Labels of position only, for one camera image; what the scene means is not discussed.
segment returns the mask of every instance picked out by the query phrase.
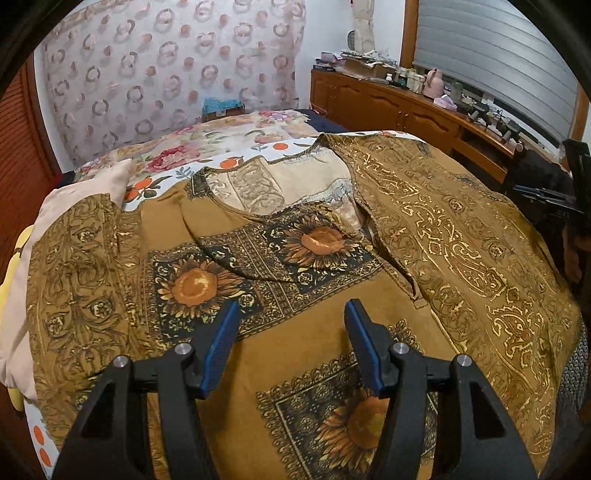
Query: wallpaper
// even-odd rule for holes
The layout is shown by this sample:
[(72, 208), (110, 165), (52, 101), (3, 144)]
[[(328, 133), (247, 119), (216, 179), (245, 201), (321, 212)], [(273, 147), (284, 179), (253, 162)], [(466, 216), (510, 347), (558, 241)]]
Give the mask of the wallpaper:
[(42, 43), (44, 80), (79, 167), (201, 121), (206, 97), (286, 109), (304, 0), (102, 0)]

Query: bed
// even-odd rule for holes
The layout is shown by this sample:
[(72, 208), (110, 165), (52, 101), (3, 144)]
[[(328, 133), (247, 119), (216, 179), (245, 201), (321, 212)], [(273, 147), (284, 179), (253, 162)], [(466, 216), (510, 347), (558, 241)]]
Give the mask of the bed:
[[(124, 209), (132, 211), (146, 199), (158, 198), (176, 183), (188, 180), (203, 167), (232, 169), (259, 155), (269, 163), (299, 155), (314, 144), (319, 132), (352, 136), (381, 133), (422, 142), (402, 132), (351, 133), (343, 130), (313, 111), (255, 112), (196, 125), (146, 144), (117, 149), (85, 164), (70, 180), (80, 182), (100, 176), (109, 167), (131, 158), (134, 174), (125, 193)], [(581, 431), (577, 412), (586, 395), (587, 375), (583, 366), (587, 364), (587, 336), (582, 330), (580, 342), (567, 364), (556, 395), (556, 437), (546, 472), (563, 461)], [(40, 464), (47, 478), (51, 478), (59, 452), (38, 407), (25, 401), (24, 408)]]

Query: metal screw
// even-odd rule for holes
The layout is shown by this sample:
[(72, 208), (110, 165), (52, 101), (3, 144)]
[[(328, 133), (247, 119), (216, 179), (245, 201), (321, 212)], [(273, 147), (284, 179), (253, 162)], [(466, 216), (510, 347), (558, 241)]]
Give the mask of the metal screw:
[(190, 343), (179, 343), (176, 347), (174, 347), (174, 353), (179, 355), (187, 355), (191, 351), (191, 344)]
[(472, 365), (472, 358), (467, 355), (461, 354), (457, 356), (457, 363), (463, 367), (469, 367)]
[(406, 344), (406, 343), (395, 343), (394, 346), (392, 347), (392, 349), (399, 355), (404, 355), (405, 353), (408, 353), (408, 351), (410, 350), (410, 347)]
[(115, 360), (113, 360), (113, 365), (117, 368), (123, 368), (125, 365), (127, 365), (127, 362), (129, 362), (129, 358), (127, 358), (125, 355), (119, 355), (115, 357)]

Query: blue cloth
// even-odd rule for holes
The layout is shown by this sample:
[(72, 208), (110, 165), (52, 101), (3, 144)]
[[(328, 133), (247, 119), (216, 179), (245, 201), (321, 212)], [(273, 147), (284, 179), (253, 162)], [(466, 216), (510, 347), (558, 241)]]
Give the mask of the blue cloth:
[(219, 98), (207, 97), (203, 102), (203, 113), (221, 112), (222, 110), (230, 110), (230, 108), (241, 108), (244, 105), (240, 100), (220, 100)]
[(298, 110), (308, 116), (310, 120), (306, 123), (310, 125), (312, 128), (316, 129), (317, 132), (322, 132), (325, 134), (344, 134), (348, 132), (346, 128), (328, 120), (327, 118), (318, 115), (314, 110)]

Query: window blind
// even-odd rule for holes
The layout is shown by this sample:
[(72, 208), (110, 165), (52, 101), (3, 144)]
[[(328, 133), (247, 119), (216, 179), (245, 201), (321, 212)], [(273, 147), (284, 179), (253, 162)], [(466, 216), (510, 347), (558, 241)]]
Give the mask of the window blind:
[(414, 63), (490, 93), (559, 141), (569, 136), (577, 80), (507, 0), (420, 0)]

